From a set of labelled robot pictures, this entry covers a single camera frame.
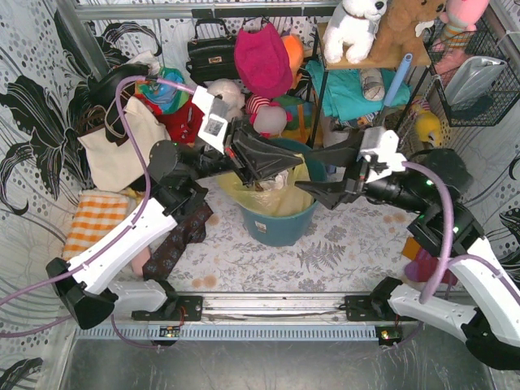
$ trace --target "blue handle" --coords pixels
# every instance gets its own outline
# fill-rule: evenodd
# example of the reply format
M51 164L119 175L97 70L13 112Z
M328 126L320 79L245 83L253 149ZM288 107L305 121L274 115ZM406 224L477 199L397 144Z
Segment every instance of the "blue handle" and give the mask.
M408 71L408 68L412 63L413 57L414 56L411 53L408 53L401 61L401 65L399 65L399 67L397 68L397 73L394 76L392 83L390 84L390 88L388 89L386 96L384 97L384 106L390 107L392 105L393 99L397 94L397 90L399 89L399 86L405 79L406 72Z

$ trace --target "white tote bag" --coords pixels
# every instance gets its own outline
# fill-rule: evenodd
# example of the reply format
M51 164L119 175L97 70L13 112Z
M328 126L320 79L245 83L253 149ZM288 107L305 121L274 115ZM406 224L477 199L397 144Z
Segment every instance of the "white tote bag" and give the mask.
M170 136L164 125L136 97L130 97L124 112L148 166L152 146L158 141L169 140ZM106 139L104 128L78 139L87 152L92 180L100 190L117 193L143 175L143 168L130 140L117 146Z

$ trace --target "floral tablecloth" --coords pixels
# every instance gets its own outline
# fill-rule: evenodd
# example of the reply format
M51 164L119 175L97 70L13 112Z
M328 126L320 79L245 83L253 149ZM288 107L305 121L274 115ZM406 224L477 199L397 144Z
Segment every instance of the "floral tablecloth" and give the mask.
M412 214L364 199L330 211L319 205L307 233L274 248L252 239L241 212L215 179L201 180L214 215L206 239L190 244L168 279L178 291L370 291L399 277Z

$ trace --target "dog collar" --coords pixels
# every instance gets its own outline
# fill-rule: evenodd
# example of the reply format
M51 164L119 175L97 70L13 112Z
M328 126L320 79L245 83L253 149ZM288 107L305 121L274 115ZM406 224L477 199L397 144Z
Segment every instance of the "dog collar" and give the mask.
M377 33L377 30L379 30L379 21L375 22L374 20L369 20L367 18L363 18L361 16L352 15L350 12L345 10L345 6L341 4L341 8L343 8L343 11L345 14L350 16L351 18L357 19L357 20L368 20L368 32L372 35L375 35Z

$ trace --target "brown teddy bear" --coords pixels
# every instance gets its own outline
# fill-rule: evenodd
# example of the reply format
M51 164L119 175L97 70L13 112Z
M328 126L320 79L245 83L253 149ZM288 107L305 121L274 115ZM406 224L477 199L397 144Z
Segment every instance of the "brown teddy bear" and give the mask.
M381 61L393 44L401 45L403 56L414 55L416 63L423 47L423 31L445 9L446 0L393 0L379 23L370 57Z

